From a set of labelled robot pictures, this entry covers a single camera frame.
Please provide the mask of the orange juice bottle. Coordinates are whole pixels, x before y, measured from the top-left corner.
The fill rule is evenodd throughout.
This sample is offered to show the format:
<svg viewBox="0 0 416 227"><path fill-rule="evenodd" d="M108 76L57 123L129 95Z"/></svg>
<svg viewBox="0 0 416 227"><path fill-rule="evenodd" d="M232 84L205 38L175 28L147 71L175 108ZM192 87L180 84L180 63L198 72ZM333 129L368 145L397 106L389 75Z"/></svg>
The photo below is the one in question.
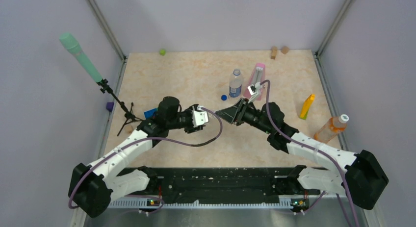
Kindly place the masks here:
<svg viewBox="0 0 416 227"><path fill-rule="evenodd" d="M348 121L349 116L346 114L330 118L327 123L313 135L314 140L327 144L347 128Z"/></svg>

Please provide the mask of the clear bottle blue label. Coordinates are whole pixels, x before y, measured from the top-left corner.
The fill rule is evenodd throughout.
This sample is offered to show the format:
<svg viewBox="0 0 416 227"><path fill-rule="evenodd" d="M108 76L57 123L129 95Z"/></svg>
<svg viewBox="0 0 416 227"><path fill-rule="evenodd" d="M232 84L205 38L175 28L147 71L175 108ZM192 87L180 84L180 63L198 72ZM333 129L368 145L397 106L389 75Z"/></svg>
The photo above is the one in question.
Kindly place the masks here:
<svg viewBox="0 0 416 227"><path fill-rule="evenodd" d="M237 98L241 95L244 79L240 69L234 69L229 79L229 97Z"/></svg>

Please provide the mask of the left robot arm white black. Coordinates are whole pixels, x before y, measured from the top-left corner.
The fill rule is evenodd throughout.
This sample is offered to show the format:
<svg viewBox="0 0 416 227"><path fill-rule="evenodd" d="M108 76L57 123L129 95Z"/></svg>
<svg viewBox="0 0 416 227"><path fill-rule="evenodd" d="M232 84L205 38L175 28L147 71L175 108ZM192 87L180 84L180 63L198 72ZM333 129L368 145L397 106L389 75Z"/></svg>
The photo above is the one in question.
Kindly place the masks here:
<svg viewBox="0 0 416 227"><path fill-rule="evenodd" d="M89 217L101 215L112 201L137 191L152 194L157 181L141 169L121 175L139 155L167 140L170 130L186 133L202 130L209 122L208 112L194 104L180 111L180 101L164 97L153 116L142 121L118 146L99 159L78 164L71 177L68 206L81 208Z"/></svg>

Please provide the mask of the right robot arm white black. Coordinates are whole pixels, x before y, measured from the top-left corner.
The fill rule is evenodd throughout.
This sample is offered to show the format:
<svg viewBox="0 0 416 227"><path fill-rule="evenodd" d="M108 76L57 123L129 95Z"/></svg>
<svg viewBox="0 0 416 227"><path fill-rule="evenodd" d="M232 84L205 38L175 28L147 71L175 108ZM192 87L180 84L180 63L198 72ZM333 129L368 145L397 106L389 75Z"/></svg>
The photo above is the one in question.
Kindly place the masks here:
<svg viewBox="0 0 416 227"><path fill-rule="evenodd" d="M240 98L233 106L216 111L216 115L236 126L247 123L267 133L267 141L276 150L320 165L321 170L303 167L288 179L287 186L295 194L305 189L350 194L353 204L372 210L389 183L373 153L343 151L306 136L284 122L285 115L274 102L256 109L248 99Z"/></svg>

